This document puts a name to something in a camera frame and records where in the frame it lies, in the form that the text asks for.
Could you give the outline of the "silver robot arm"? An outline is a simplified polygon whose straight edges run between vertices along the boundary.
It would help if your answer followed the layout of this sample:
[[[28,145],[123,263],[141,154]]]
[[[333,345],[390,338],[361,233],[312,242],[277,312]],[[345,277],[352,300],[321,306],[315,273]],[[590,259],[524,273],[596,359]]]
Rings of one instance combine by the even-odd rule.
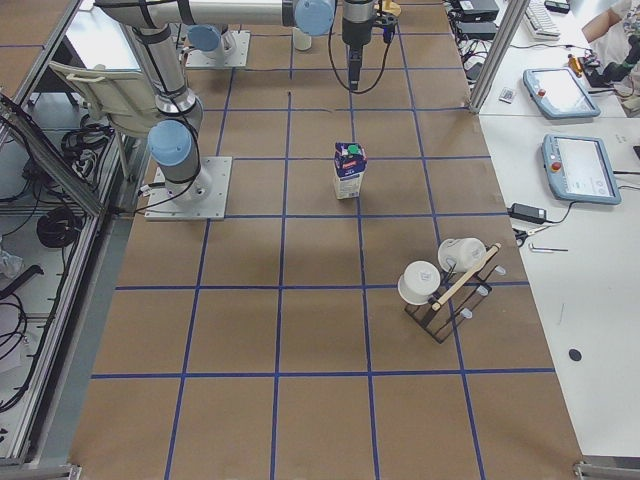
[[[187,37],[192,47],[207,56],[214,55],[217,51],[228,55],[236,48],[236,42],[229,33],[227,24],[191,25],[187,29]]]
[[[329,33],[335,1],[97,1],[117,21],[155,92],[156,108],[166,117],[202,111],[187,86],[171,40],[171,23],[184,25],[282,25],[309,36]]]

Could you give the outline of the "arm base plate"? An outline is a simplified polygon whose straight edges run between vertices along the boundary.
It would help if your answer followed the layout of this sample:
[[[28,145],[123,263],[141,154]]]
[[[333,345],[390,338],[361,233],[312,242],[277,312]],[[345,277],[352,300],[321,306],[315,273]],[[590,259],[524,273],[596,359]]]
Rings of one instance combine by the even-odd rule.
[[[171,199],[170,193],[181,189],[171,182],[152,189],[149,196],[151,208],[144,210],[148,221],[223,220],[226,212],[232,158],[204,156],[195,182],[186,193]]]
[[[185,51],[187,69],[220,70],[245,68],[248,60],[250,32],[197,25],[189,29],[189,47]]]

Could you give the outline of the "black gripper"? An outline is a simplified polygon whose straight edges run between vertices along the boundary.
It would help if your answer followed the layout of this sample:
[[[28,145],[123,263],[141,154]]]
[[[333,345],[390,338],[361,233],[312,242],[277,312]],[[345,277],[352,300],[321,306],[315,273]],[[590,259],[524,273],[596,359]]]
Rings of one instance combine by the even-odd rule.
[[[348,88],[357,91],[362,68],[362,47],[371,41],[375,20],[373,0],[345,0],[342,13],[342,40],[349,46]]]

